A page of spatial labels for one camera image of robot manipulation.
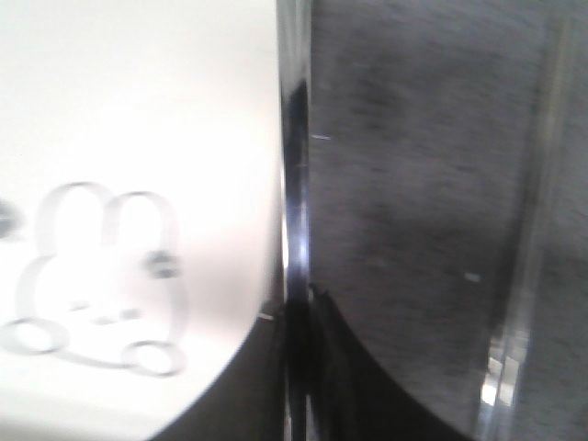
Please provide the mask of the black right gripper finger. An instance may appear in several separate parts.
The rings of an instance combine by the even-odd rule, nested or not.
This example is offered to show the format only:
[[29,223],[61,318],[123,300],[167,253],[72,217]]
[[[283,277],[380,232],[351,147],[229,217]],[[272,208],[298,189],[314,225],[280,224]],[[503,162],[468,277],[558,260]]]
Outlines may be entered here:
[[330,294],[310,284],[305,374],[319,440],[470,440],[385,372]]

